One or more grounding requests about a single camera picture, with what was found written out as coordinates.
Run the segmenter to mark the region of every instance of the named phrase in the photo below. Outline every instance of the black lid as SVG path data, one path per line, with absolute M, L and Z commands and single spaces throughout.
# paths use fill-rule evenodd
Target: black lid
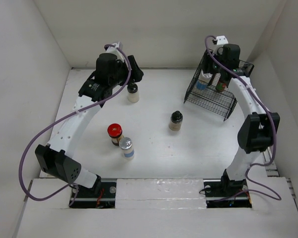
M 138 86 L 135 83 L 131 83 L 127 86 L 127 90 L 129 93 L 137 93 L 138 91 Z
M 174 123 L 179 123 L 179 122 L 181 122 L 183 120 L 183 115 L 179 111 L 175 111 L 171 115 L 171 120 Z

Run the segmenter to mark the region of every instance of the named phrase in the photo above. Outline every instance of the red lid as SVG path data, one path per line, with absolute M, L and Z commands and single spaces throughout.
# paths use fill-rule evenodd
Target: red lid
M 123 133 L 123 130 L 119 124 L 114 123 L 108 127 L 107 132 L 111 137 L 118 137 Z

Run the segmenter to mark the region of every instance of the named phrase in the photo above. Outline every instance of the bottle cap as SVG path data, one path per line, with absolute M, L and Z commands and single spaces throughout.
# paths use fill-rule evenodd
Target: bottle cap
M 122 133 L 123 130 L 121 128 L 121 126 L 119 124 L 111 124 L 108 128 L 107 128 L 107 132 L 109 134 L 110 137 L 119 137 Z
M 171 120 L 174 123 L 179 123 L 179 122 L 181 122 L 183 120 L 183 115 L 179 111 L 175 111 L 171 115 Z
M 138 91 L 138 86 L 135 83 L 131 83 L 127 86 L 127 90 L 129 93 L 137 93 Z
M 119 141 L 119 147 L 123 150 L 128 150 L 132 147 L 133 142 L 129 137 L 124 137 Z

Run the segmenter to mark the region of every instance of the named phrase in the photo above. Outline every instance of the white wall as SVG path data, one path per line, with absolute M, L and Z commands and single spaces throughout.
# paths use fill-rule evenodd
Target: white wall
M 255 61 L 253 84 L 281 114 L 277 168 L 291 178 L 298 205 L 298 0 L 288 0 L 267 46 Z
M 252 84 L 264 104 L 273 112 L 278 112 L 281 121 L 277 133 L 276 164 L 281 176 L 291 178 L 298 206 L 298 127 L 296 116 L 288 104 L 281 81 L 279 69 L 273 67 L 271 58 L 263 52 L 254 61 L 251 75 Z
M 263 51 L 266 50 L 267 45 L 269 44 L 269 41 L 274 33 L 274 29 L 276 27 L 276 24 L 280 18 L 280 15 L 282 14 L 285 4 L 287 0 L 281 0 L 278 6 L 276 7 L 273 15 L 271 16 L 269 22 L 267 23 L 264 31 L 262 32 L 262 35 L 256 42 L 255 47 L 253 48 L 252 52 L 250 53 L 247 61 L 252 62 L 254 61 L 257 57 L 260 56 Z
M 21 154 L 55 119 L 69 69 L 34 2 L 0 0 L 0 238 L 12 236 L 22 208 Z M 27 184 L 38 172 L 32 149 L 24 169 Z
M 267 48 L 298 126 L 298 0 L 288 0 Z
M 73 67 L 95 67 L 116 40 L 140 67 L 196 67 L 209 34 L 239 44 L 246 60 L 282 0 L 34 1 Z

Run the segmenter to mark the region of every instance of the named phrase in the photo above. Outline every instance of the jar with white label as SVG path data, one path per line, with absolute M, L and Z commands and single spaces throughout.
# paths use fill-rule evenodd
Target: jar with white label
M 123 156 L 126 160 L 132 160 L 135 156 L 133 142 L 129 137 L 124 137 L 119 141 L 119 147 L 123 151 Z
M 138 86 L 135 83 L 131 83 L 127 86 L 128 90 L 128 100 L 131 103 L 136 103 L 139 101 L 139 92 L 138 92 Z
M 180 130 L 182 121 L 183 121 L 183 115 L 179 111 L 175 111 L 171 115 L 169 128 L 175 131 Z
M 209 73 L 204 74 L 203 71 L 199 75 L 199 80 L 196 82 L 195 86 L 199 90 L 204 90 L 209 85 L 212 75 Z

